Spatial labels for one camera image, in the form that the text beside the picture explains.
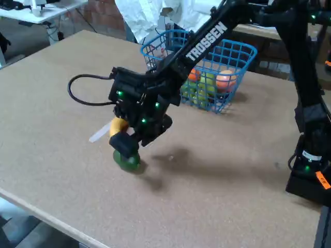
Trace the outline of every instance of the floor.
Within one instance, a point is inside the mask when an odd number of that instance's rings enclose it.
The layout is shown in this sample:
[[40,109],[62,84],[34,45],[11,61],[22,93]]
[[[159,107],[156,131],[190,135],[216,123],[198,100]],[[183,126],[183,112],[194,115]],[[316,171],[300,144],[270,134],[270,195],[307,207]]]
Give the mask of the floor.
[[[69,18],[60,20],[59,30],[68,37],[83,29],[92,30],[86,23],[73,24]],[[125,32],[118,31],[103,26],[94,26],[95,30],[104,35],[125,39]],[[11,59],[20,54],[29,56],[39,50],[49,46],[48,34],[42,25],[32,25],[31,27],[20,25],[13,19],[0,19],[0,32],[11,42],[5,53],[6,59]]]

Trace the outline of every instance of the green object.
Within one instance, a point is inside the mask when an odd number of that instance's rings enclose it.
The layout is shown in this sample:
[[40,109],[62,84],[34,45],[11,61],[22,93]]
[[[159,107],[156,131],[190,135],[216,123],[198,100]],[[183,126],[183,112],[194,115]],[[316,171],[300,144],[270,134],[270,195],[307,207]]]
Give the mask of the green object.
[[188,82],[188,88],[192,91],[192,90],[194,90],[194,91],[196,91],[197,90],[197,83],[196,82],[191,82],[191,81],[189,81]]
[[204,95],[204,91],[200,90],[198,95],[195,95],[192,97],[193,103],[200,108],[207,108],[208,106],[208,100],[206,99]]
[[137,171],[140,167],[139,153],[127,159],[123,157],[117,150],[114,150],[113,158],[114,161],[120,166],[120,168],[125,171],[134,172]]
[[210,95],[215,95],[217,92],[215,85],[205,84],[205,83],[199,83],[199,88],[203,91],[207,91]]
[[182,96],[183,97],[188,97],[188,92],[187,91],[182,91]]
[[214,96],[217,93],[215,75],[203,72],[198,87]]

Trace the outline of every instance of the particle board tabletop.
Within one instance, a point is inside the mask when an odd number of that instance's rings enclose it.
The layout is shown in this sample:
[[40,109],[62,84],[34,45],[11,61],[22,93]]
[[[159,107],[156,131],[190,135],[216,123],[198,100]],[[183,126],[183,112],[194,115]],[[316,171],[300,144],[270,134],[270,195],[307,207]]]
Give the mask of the particle board tabletop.
[[[146,171],[133,175],[108,137],[88,141],[112,107],[66,89],[113,66],[146,70],[138,45],[84,31],[0,71],[0,196],[90,247],[313,247],[320,207],[285,192],[293,83],[247,72],[223,114],[171,106],[173,126],[140,149]],[[102,101],[110,88],[73,90]]]

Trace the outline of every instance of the orange ball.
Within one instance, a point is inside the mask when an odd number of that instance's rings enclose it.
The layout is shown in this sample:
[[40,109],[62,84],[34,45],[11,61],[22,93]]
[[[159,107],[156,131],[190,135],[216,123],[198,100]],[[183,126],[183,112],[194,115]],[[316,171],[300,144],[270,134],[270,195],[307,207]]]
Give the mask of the orange ball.
[[221,71],[220,74],[222,74],[222,75],[218,75],[216,77],[216,85],[217,85],[218,90],[220,92],[223,92],[223,91],[231,92],[232,88],[236,84],[237,76],[232,76],[233,71],[230,71],[230,70]]
[[201,72],[196,69],[192,69],[188,76],[188,79],[192,81],[199,81],[200,78],[201,78]]

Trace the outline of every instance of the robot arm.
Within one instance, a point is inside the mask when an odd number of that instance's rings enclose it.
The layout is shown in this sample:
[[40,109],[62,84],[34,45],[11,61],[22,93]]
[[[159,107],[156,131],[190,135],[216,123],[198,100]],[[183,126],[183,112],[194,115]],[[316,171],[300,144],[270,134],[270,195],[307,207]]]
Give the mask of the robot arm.
[[[115,115],[126,120],[134,134],[119,132],[111,137],[110,145],[128,158],[138,152],[139,142],[146,146],[164,133],[172,124],[167,109],[170,104],[180,104],[179,90],[191,69],[238,24],[275,26],[289,52],[298,93],[295,119],[302,133],[292,156],[293,167],[289,161],[292,172],[287,191],[331,206],[331,193],[315,174],[320,172],[331,181],[331,114],[321,97],[307,43],[308,22],[329,23],[330,13],[312,12],[308,0],[275,0],[269,7],[246,0],[223,0],[218,8],[211,9],[210,16],[196,33],[189,33],[188,41],[178,52],[145,74],[113,68],[108,78],[114,79],[111,102],[107,104],[115,104]],[[68,91],[72,95],[71,83]]]

